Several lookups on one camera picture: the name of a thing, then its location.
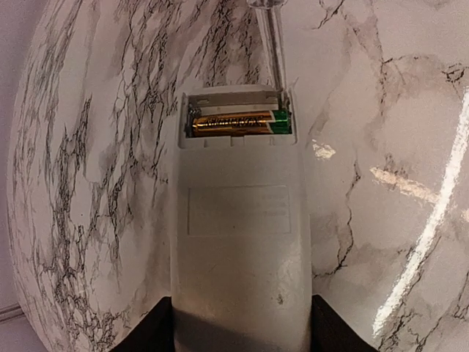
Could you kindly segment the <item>clear handle screwdriver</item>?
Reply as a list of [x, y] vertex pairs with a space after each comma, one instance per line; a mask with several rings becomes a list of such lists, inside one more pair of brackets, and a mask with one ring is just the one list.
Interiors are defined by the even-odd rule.
[[248, 0], [247, 4], [256, 13], [259, 32], [267, 60], [273, 88], [278, 94], [280, 109], [289, 108], [287, 75], [284, 58], [283, 31], [281, 25], [281, 0]]

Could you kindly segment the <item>white remote control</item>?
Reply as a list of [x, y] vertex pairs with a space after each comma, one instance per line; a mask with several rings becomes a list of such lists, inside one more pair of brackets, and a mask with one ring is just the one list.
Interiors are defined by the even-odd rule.
[[262, 85], [185, 92], [170, 190], [177, 351], [309, 351], [311, 233], [300, 123], [202, 133], [198, 115], [279, 108]]

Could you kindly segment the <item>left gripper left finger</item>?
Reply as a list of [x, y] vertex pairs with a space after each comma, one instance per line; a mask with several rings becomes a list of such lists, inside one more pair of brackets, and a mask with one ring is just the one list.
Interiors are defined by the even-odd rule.
[[111, 352], [172, 352], [173, 308], [171, 297], [163, 297]]

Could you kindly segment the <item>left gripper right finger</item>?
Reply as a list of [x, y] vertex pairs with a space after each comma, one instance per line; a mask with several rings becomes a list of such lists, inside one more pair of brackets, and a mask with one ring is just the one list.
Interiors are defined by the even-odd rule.
[[311, 351], [377, 352], [320, 296], [311, 298]]

